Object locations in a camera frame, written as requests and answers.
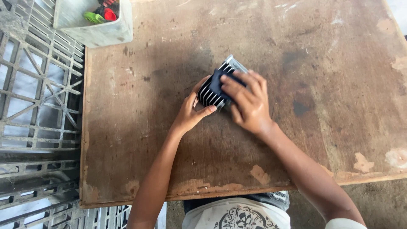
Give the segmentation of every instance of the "person's left hand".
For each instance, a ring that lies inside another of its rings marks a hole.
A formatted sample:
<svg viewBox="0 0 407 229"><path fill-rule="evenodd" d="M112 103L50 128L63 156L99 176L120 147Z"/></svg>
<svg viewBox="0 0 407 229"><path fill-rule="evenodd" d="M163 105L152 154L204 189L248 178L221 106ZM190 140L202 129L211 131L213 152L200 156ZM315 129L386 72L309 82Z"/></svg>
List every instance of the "person's left hand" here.
<svg viewBox="0 0 407 229"><path fill-rule="evenodd" d="M170 131L178 131L183 135L197 125L198 122L201 121L205 116L208 116L216 111L216 106L214 105L207 106L199 111L194 110L195 104L198 102L198 90L209 77L210 75L201 79L201 81L199 81L199 83L192 89L190 95L184 99L184 103L182 104L182 107L179 110Z"/></svg>

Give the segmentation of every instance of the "white plastic container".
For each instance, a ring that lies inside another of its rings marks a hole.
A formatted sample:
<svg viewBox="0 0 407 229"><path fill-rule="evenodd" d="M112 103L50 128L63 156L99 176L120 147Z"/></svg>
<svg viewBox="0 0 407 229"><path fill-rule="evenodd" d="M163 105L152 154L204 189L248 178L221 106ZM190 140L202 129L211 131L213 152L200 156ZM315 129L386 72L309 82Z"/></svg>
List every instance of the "white plastic container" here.
<svg viewBox="0 0 407 229"><path fill-rule="evenodd" d="M114 22L93 24L83 18L94 11L98 0L57 0L54 28L61 30L88 48L122 44L133 40L133 16L130 0L120 0L120 15Z"/></svg>

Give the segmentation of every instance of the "green object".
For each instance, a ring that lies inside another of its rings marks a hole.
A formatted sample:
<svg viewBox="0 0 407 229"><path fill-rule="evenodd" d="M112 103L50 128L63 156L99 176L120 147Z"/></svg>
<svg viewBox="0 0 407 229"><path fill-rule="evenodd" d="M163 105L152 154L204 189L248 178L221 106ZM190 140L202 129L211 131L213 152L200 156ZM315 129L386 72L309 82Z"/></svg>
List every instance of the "green object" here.
<svg viewBox="0 0 407 229"><path fill-rule="evenodd" d="M102 23L108 22L108 20L103 18L100 14L95 14L95 13L88 12L88 11L83 14L83 17L87 21L95 23L95 24L102 24Z"/></svg>

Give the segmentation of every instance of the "white t-shirt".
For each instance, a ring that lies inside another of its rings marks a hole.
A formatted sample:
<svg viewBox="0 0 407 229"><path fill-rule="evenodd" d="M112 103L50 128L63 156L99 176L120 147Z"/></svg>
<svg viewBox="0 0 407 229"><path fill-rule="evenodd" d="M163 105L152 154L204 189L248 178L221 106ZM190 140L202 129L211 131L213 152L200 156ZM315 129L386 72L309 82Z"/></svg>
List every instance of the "white t-shirt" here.
<svg viewBox="0 0 407 229"><path fill-rule="evenodd" d="M288 214L269 204L245 198L215 201L189 211L182 229L290 229ZM325 229L366 229L349 219L333 219Z"/></svg>

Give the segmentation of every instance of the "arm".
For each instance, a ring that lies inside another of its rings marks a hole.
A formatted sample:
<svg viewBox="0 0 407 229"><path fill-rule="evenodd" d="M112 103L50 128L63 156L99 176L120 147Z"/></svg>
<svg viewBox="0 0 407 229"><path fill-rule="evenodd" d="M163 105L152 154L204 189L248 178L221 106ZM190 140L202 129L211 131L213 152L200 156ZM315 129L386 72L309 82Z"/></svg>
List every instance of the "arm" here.
<svg viewBox="0 0 407 229"><path fill-rule="evenodd" d="M266 80L251 70L248 74L234 75L247 83L250 91L231 78L222 76L222 90L237 103L231 106L233 120L274 151L299 191L319 211L325 222L347 218L365 225L346 192L270 118Z"/></svg>
<svg viewBox="0 0 407 229"><path fill-rule="evenodd" d="M184 100L161 150L137 191L127 223L128 229L154 228L167 194L171 168L179 141L203 117L216 111L215 106L208 106L200 111L194 111L197 92L208 77L203 78Z"/></svg>

